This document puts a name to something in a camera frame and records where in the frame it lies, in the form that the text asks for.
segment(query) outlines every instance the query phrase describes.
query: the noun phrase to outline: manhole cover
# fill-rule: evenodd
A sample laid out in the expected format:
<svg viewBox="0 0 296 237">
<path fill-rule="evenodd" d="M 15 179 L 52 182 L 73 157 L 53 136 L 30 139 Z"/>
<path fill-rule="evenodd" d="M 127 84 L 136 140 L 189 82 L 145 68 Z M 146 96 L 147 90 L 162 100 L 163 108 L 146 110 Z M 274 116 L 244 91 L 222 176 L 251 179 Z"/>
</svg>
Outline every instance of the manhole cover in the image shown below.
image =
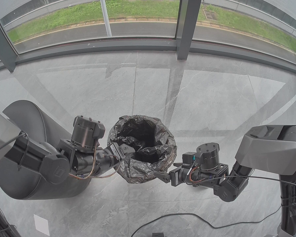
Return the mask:
<svg viewBox="0 0 296 237">
<path fill-rule="evenodd" d="M 217 20 L 217 14 L 216 14 L 216 12 L 211 11 L 211 10 L 204 10 L 204 9 L 203 9 L 203 11 L 204 11 L 205 17 L 207 19 Z"/>
</svg>

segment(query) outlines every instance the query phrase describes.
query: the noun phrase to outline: white pole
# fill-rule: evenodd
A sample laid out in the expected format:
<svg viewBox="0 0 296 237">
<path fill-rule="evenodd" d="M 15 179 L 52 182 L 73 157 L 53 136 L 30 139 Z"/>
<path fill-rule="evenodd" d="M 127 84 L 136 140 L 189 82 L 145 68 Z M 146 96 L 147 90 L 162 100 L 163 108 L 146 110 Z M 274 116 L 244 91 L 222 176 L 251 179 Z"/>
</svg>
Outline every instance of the white pole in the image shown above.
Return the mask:
<svg viewBox="0 0 296 237">
<path fill-rule="evenodd" d="M 106 33 L 107 33 L 108 37 L 112 37 L 112 32 L 111 32 L 108 12 L 106 10 L 105 0 L 100 0 L 100 1 L 101 1 L 101 7 L 102 7 L 102 12 L 103 12 L 103 18 L 104 18 Z"/>
</svg>

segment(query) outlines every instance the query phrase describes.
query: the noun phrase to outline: robotic arm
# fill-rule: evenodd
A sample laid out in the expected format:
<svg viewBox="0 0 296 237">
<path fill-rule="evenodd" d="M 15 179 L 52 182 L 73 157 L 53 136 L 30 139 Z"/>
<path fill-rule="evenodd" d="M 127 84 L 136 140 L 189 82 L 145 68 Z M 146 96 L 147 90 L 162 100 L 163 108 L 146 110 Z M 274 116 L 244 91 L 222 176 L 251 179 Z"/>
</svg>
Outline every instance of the robotic arm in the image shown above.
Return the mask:
<svg viewBox="0 0 296 237">
<path fill-rule="evenodd" d="M 279 174 L 279 179 L 296 184 L 296 126 L 264 125 L 251 128 L 243 137 L 236 163 L 219 161 L 219 144 L 200 145 L 196 152 L 182 155 L 182 163 L 170 173 L 154 175 L 172 186 L 189 185 L 213 188 L 214 195 L 225 202 L 234 201 L 248 184 L 254 169 Z M 296 236 L 296 186 L 281 183 L 282 222 L 278 237 Z"/>
</svg>

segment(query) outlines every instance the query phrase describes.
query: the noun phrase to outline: gray metal column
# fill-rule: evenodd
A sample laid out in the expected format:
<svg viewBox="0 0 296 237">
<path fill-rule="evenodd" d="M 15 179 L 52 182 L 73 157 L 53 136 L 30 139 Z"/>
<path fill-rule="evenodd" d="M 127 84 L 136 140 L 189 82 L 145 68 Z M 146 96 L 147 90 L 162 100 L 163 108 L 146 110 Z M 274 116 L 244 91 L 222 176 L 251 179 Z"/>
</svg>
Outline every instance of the gray metal column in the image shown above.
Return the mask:
<svg viewBox="0 0 296 237">
<path fill-rule="evenodd" d="M 176 33 L 176 56 L 186 60 L 202 0 L 182 0 Z"/>
<path fill-rule="evenodd" d="M 13 72 L 15 69 L 15 60 L 17 57 L 12 44 L 9 42 L 4 29 L 0 25 L 0 60 L 10 72 Z"/>
<path fill-rule="evenodd" d="M 107 33 L 108 37 L 112 37 L 111 27 L 110 27 L 108 12 L 106 10 L 105 0 L 100 0 L 100 2 L 101 2 L 101 7 L 102 7 L 102 13 L 103 13 L 103 18 L 104 18 L 106 33 Z"/>
</svg>

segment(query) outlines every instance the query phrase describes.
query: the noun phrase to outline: crumpled plastic bag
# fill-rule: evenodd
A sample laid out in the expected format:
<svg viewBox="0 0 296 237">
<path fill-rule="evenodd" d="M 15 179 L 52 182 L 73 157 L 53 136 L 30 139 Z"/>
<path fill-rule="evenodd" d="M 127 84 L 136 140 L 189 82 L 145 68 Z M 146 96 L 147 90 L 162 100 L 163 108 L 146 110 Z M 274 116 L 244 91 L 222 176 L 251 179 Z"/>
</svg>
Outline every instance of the crumpled plastic bag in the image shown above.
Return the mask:
<svg viewBox="0 0 296 237">
<path fill-rule="evenodd" d="M 174 136 L 158 118 L 142 115 L 120 117 L 109 132 L 108 145 L 113 142 L 125 143 L 136 151 L 126 156 L 118 170 L 128 183 L 155 179 L 153 172 L 167 172 L 176 158 Z"/>
</svg>

